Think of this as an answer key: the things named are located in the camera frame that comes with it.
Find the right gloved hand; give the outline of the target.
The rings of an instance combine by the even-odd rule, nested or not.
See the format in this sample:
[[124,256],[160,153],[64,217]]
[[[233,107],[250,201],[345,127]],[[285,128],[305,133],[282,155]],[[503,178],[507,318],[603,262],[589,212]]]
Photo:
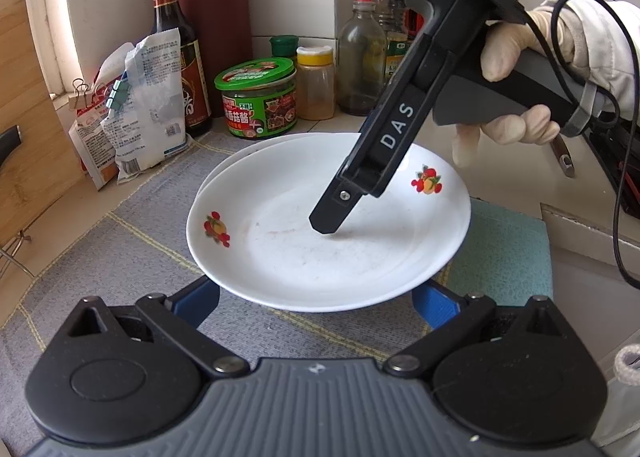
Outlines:
[[493,24],[465,54],[435,105],[452,124],[452,159],[480,138],[544,145],[562,128],[639,119],[639,9],[626,1],[545,0],[527,24]]

